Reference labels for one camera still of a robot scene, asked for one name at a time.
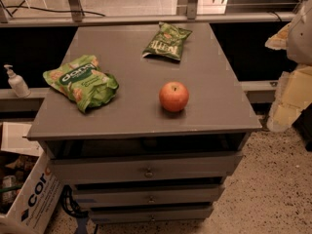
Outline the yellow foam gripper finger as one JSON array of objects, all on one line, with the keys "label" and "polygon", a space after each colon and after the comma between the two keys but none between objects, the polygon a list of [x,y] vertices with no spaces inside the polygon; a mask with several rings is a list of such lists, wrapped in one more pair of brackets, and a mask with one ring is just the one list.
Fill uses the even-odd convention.
[{"label": "yellow foam gripper finger", "polygon": [[275,133],[287,130],[311,103],[312,66],[299,64],[293,72],[283,72],[279,78],[267,128]]},{"label": "yellow foam gripper finger", "polygon": [[276,34],[269,37],[265,42],[265,47],[271,50],[285,50],[290,30],[290,24],[283,26]]}]

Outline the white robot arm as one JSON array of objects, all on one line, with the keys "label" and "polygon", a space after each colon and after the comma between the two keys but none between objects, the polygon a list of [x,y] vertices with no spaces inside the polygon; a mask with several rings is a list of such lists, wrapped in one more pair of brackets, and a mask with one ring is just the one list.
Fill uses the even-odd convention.
[{"label": "white robot arm", "polygon": [[270,37],[265,46],[285,50],[296,63],[292,72],[283,72],[278,80],[267,128],[283,132],[312,103],[312,0],[304,2],[290,23]]}]

